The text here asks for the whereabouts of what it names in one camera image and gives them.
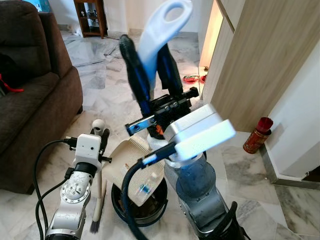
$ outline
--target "black bucket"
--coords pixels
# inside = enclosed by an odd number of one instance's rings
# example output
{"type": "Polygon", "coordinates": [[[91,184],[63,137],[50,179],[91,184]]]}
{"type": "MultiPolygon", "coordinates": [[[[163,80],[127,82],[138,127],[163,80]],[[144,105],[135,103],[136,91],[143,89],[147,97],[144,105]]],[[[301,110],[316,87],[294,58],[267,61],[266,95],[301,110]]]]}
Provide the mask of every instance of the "black bucket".
{"type": "MultiPolygon", "coordinates": [[[[150,226],[162,217],[167,208],[167,194],[168,187],[166,180],[163,178],[159,186],[143,205],[137,206],[134,202],[129,200],[129,205],[132,209],[133,216],[135,216],[134,219],[138,227],[150,226]]],[[[127,215],[124,213],[122,207],[122,192],[114,184],[111,189],[111,201],[118,216],[128,223],[127,215]]]]}

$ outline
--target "white plastic handle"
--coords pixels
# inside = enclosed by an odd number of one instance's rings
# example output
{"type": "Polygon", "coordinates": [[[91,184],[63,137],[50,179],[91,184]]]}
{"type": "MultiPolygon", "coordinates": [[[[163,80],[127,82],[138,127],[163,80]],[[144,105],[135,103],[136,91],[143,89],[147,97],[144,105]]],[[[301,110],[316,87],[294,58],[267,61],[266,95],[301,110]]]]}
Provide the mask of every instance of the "white plastic handle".
{"type": "Polygon", "coordinates": [[[138,56],[149,78],[151,90],[156,85],[158,51],[187,23],[192,9],[190,0],[168,0],[158,7],[144,26],[138,56]],[[176,19],[167,21],[167,14],[175,8],[181,8],[183,12],[176,19]]]}

